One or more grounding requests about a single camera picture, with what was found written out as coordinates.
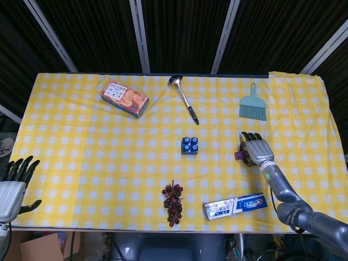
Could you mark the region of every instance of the cardboard box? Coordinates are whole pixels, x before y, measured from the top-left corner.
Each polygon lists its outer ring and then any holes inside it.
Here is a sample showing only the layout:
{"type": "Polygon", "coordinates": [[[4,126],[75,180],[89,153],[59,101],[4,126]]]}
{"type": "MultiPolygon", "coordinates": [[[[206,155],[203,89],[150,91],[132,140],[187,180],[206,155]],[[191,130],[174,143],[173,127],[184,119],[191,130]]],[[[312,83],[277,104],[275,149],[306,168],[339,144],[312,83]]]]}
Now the cardboard box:
{"type": "Polygon", "coordinates": [[[146,95],[132,90],[119,82],[111,80],[101,91],[100,96],[104,101],[124,110],[139,118],[148,106],[149,99],[146,95]]]}
{"type": "MultiPolygon", "coordinates": [[[[74,254],[79,252],[80,236],[80,232],[75,233],[74,254]]],[[[23,261],[64,261],[70,256],[71,238],[72,232],[68,232],[63,253],[60,250],[57,233],[21,243],[22,259],[23,261]]]]}

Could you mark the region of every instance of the robotic arm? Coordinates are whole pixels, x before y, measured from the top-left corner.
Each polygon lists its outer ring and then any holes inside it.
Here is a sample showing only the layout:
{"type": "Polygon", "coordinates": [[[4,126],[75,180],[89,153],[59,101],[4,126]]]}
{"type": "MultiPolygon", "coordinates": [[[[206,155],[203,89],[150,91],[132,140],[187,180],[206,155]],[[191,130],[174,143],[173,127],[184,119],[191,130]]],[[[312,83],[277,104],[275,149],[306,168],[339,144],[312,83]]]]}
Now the robotic arm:
{"type": "Polygon", "coordinates": [[[271,190],[282,202],[277,207],[279,220],[297,233],[309,231],[348,254],[348,225],[323,213],[313,212],[274,162],[274,154],[267,142],[258,133],[242,134],[246,139],[240,146],[244,163],[247,166],[260,166],[271,190]]]}
{"type": "Polygon", "coordinates": [[[32,211],[41,204],[41,200],[37,200],[32,205],[22,206],[26,188],[40,162],[36,160],[28,168],[32,159],[33,156],[30,156],[24,161],[11,161],[0,172],[0,260],[5,257],[10,244],[11,233],[8,233],[6,223],[10,224],[18,215],[32,211]]]}

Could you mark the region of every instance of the orange snack box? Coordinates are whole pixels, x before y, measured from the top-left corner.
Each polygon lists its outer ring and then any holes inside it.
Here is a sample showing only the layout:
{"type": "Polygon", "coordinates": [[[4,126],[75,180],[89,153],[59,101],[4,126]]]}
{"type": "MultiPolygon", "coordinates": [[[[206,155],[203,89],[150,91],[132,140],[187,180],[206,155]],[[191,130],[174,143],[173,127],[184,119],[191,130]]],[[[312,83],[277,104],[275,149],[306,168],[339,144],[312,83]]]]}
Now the orange snack box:
{"type": "Polygon", "coordinates": [[[119,82],[110,80],[101,91],[103,100],[139,118],[148,106],[149,98],[119,82]]]}

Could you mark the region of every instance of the brush handle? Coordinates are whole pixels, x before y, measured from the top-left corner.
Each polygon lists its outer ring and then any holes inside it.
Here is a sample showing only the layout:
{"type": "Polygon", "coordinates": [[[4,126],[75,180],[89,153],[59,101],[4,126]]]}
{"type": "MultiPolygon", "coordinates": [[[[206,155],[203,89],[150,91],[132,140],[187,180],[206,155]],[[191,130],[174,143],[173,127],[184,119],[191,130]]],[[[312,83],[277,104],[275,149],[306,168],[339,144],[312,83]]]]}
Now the brush handle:
{"type": "Polygon", "coordinates": [[[252,83],[252,84],[251,84],[251,93],[250,93],[250,96],[256,97],[256,86],[255,86],[255,83],[252,83]]]}

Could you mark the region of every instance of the teal dustpan brush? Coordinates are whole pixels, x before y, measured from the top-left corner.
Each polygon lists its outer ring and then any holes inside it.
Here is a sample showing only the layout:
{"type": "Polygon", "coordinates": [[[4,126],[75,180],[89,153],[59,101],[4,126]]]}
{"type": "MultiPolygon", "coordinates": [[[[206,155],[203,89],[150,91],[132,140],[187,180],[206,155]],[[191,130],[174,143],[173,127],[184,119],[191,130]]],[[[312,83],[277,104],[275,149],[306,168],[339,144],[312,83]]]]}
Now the teal dustpan brush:
{"type": "Polygon", "coordinates": [[[266,120],[266,103],[256,97],[255,83],[251,84],[251,94],[241,99],[239,103],[239,117],[266,120]]]}

